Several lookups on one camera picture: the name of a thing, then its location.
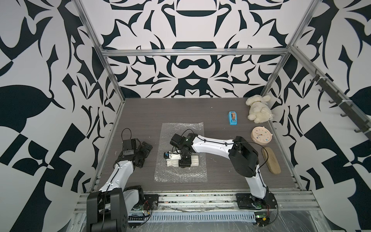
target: black hook rack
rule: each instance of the black hook rack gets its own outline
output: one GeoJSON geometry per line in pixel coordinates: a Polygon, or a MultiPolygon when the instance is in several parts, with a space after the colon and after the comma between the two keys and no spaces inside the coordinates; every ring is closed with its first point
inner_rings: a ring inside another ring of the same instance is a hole
{"type": "Polygon", "coordinates": [[[358,127],[354,132],[364,133],[369,140],[371,140],[371,122],[365,113],[363,113],[358,106],[354,104],[328,77],[320,77],[315,71],[316,76],[311,80],[311,82],[316,81],[318,85],[322,88],[319,89],[320,92],[326,92],[332,101],[329,103],[336,103],[340,107],[344,114],[340,114],[341,117],[348,117],[354,124],[358,127]]]}

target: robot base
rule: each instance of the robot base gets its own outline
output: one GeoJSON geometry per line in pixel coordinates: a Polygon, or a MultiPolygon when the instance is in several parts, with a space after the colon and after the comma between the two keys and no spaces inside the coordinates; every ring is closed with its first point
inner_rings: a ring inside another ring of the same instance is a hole
{"type": "Polygon", "coordinates": [[[236,199],[239,209],[261,210],[267,209],[268,206],[269,209],[276,209],[278,207],[274,195],[268,190],[264,199],[254,197],[249,193],[237,193],[236,199]]]}

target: clock face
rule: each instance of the clock face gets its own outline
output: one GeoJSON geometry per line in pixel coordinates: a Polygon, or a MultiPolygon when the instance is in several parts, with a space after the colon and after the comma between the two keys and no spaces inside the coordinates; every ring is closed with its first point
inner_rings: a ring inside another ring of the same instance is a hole
{"type": "Polygon", "coordinates": [[[255,127],[253,130],[253,136],[256,141],[264,143],[269,142],[272,139],[271,133],[264,127],[255,127]]]}

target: wire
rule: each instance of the wire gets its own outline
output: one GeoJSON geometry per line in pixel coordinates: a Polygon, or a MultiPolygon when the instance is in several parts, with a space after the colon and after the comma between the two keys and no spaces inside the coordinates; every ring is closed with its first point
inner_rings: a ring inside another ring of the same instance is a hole
{"type": "Polygon", "coordinates": [[[142,225],[144,225],[148,220],[150,220],[151,219],[151,216],[152,216],[152,210],[151,210],[151,214],[150,214],[150,217],[147,219],[147,220],[145,220],[142,224],[140,224],[141,226],[142,225]]]}
{"type": "MultiPolygon", "coordinates": [[[[277,202],[275,195],[273,193],[271,193],[271,194],[275,198],[275,202],[277,202]]],[[[274,223],[277,218],[278,218],[278,203],[277,203],[277,214],[276,214],[276,217],[275,217],[275,219],[273,221],[271,221],[270,223],[268,223],[268,225],[274,223]]]]}
{"type": "Polygon", "coordinates": [[[104,215],[106,214],[106,195],[107,195],[107,191],[106,191],[106,193],[104,194],[104,198],[103,198],[103,221],[102,221],[101,232],[103,231],[104,215]]]}
{"type": "Polygon", "coordinates": [[[148,204],[148,206],[150,206],[150,204],[148,203],[148,200],[146,200],[145,203],[143,204],[143,209],[144,209],[144,206],[145,206],[146,203],[148,204]]]}
{"type": "Polygon", "coordinates": [[[126,129],[128,129],[128,130],[130,131],[130,138],[129,138],[129,139],[131,139],[131,129],[129,129],[129,128],[125,128],[125,129],[123,129],[122,132],[121,132],[121,140],[122,140],[122,141],[124,140],[124,139],[122,138],[122,133],[123,133],[124,130],[126,130],[126,129]]]}
{"type": "MultiPolygon", "coordinates": [[[[186,129],[184,132],[183,132],[183,134],[187,131],[187,130],[190,130],[190,131],[192,131],[192,133],[193,134],[195,134],[195,132],[193,132],[193,130],[192,129],[186,129]]],[[[248,141],[241,141],[241,142],[234,142],[234,143],[219,143],[219,142],[215,142],[215,141],[208,141],[208,140],[206,140],[206,139],[201,139],[200,137],[198,137],[198,136],[196,136],[197,138],[199,138],[200,140],[202,140],[202,141],[204,141],[204,142],[211,142],[211,143],[218,143],[218,144],[223,144],[223,145],[232,145],[232,144],[238,144],[238,143],[253,143],[253,144],[256,144],[256,145],[259,145],[259,146],[261,146],[264,150],[265,150],[265,152],[267,153],[267,160],[265,160],[265,162],[261,165],[261,166],[259,166],[259,168],[258,168],[258,171],[260,170],[260,168],[261,167],[263,167],[264,166],[264,164],[266,164],[267,163],[267,161],[268,161],[268,158],[269,158],[269,155],[268,155],[268,152],[267,152],[267,150],[265,149],[265,147],[263,147],[262,145],[260,145],[259,143],[255,143],[255,142],[248,142],[248,141]]]]}
{"type": "Polygon", "coordinates": [[[175,148],[175,146],[173,146],[173,148],[171,149],[171,153],[173,153],[173,154],[180,154],[179,152],[177,152],[176,151],[176,153],[174,152],[174,148],[175,148]]]}
{"type": "MultiPolygon", "coordinates": [[[[118,163],[115,163],[115,164],[118,165],[118,168],[117,168],[116,173],[115,173],[114,176],[112,177],[110,183],[114,180],[116,174],[117,174],[118,171],[120,170],[120,165],[119,165],[118,163]]],[[[104,201],[104,205],[103,205],[103,222],[102,222],[101,232],[103,231],[104,215],[105,215],[105,213],[106,213],[106,195],[107,195],[107,191],[108,191],[109,187],[110,187],[110,184],[108,184],[108,187],[107,187],[107,189],[106,189],[106,192],[105,192],[105,194],[104,194],[104,199],[103,199],[103,201],[104,201]]]]}
{"type": "Polygon", "coordinates": [[[194,134],[194,132],[193,132],[192,129],[186,129],[180,137],[182,137],[182,136],[184,135],[184,133],[185,133],[186,131],[189,131],[189,130],[192,131],[192,133],[194,134]]]}

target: blue tape dispenser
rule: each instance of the blue tape dispenser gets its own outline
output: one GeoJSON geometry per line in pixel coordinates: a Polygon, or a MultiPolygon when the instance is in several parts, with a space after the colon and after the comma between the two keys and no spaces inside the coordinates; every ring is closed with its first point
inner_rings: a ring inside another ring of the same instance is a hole
{"type": "Polygon", "coordinates": [[[228,113],[229,125],[237,125],[237,113],[230,111],[228,113]]]}

